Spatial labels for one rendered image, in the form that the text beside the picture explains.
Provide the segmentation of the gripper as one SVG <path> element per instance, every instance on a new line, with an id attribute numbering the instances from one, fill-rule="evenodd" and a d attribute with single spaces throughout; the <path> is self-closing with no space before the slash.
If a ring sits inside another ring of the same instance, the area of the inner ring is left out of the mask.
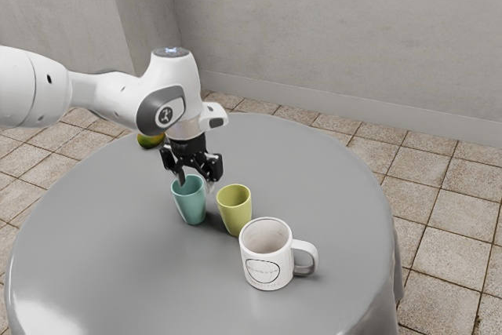
<path id="1" fill-rule="evenodd" d="M 177 158 L 190 158 L 191 167 L 196 169 L 206 182 L 207 191 L 212 194 L 216 183 L 224 174 L 223 156 L 207 151 L 206 135 L 199 134 L 189 140 L 168 138 L 169 143 L 159 149 L 162 164 L 176 176 L 178 184 L 183 187 L 186 182 L 183 161 Z"/>

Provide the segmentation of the teal cup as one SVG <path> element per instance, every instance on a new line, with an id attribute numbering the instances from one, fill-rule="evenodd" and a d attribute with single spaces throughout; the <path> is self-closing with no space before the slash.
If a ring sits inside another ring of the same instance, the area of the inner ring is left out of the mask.
<path id="1" fill-rule="evenodd" d="M 176 207 L 187 224 L 197 225 L 206 217 L 206 189 L 205 181 L 197 175 L 188 174 L 184 184 L 178 180 L 171 184 Z"/>

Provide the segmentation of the olive green cup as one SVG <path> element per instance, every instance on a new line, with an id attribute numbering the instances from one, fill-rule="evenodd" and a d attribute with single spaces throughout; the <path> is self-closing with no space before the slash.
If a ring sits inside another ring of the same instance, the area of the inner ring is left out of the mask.
<path id="1" fill-rule="evenodd" d="M 238 237 L 252 219 L 251 192 L 241 184 L 229 184 L 216 194 L 216 202 L 227 232 Z"/>

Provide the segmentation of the green yellow fruit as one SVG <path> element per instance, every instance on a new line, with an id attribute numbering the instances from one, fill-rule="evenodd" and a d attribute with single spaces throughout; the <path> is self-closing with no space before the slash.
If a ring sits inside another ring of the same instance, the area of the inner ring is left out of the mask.
<path id="1" fill-rule="evenodd" d="M 155 148 L 161 145 L 164 142 L 165 138 L 166 135 L 164 133 L 160 133 L 155 136 L 147 136 L 140 133 L 136 135 L 136 141 L 143 149 Z"/>

